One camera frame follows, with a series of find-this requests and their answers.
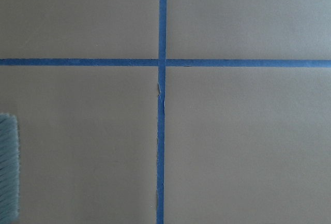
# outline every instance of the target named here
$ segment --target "blue painter's tape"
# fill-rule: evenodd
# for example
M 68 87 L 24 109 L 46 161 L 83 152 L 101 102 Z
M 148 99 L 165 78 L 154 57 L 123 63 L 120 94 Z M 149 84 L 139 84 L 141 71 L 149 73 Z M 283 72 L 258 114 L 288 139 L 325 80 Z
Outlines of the blue painter's tape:
M 164 216 L 164 99 L 166 92 L 167 0 L 159 3 L 159 97 L 157 121 L 157 210 L 156 223 Z
M 331 67 L 331 60 L 167 59 L 167 66 L 192 67 Z
M 20 66 L 158 66 L 158 59 L 6 58 L 0 65 Z

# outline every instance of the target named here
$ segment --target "gray wall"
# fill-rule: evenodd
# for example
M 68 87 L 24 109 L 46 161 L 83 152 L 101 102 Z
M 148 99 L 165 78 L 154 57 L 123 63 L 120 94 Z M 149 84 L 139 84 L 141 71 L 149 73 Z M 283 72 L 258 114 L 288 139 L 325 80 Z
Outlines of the gray wall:
M 0 0 L 0 58 L 157 58 L 159 0 Z M 330 0 L 168 0 L 168 58 L 329 59 Z M 167 68 L 165 223 L 330 223 L 330 69 Z M 155 223 L 157 68 L 0 67 L 20 223 Z
M 330 0 L 168 0 L 168 58 L 329 59 Z

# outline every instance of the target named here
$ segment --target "gray surface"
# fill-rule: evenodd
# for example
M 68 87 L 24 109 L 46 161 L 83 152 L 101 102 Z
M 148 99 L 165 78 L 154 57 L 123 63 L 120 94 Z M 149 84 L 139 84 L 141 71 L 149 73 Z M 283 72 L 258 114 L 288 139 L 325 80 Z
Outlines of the gray surface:
M 331 222 L 331 69 L 167 73 L 166 224 Z
M 330 0 L 168 0 L 168 58 L 330 59 Z
M 157 58 L 159 0 L 0 0 L 0 58 Z
M 0 111 L 19 120 L 20 223 L 155 223 L 156 82 L 152 67 L 0 67 Z

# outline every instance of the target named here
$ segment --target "vertical tape strip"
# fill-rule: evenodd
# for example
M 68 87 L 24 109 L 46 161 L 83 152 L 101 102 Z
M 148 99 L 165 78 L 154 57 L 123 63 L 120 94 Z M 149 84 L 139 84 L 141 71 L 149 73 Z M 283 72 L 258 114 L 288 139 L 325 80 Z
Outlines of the vertical tape strip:
M 157 122 L 157 210 L 156 223 L 163 224 L 164 216 L 164 99 L 166 92 L 167 0 L 159 3 L 159 97 Z

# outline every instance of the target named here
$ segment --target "light blue fabric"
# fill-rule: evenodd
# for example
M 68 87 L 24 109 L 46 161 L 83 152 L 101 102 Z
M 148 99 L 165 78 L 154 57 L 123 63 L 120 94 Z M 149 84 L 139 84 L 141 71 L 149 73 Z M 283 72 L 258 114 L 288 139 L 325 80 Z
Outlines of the light blue fabric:
M 19 139 L 17 119 L 0 114 L 0 224 L 19 214 Z

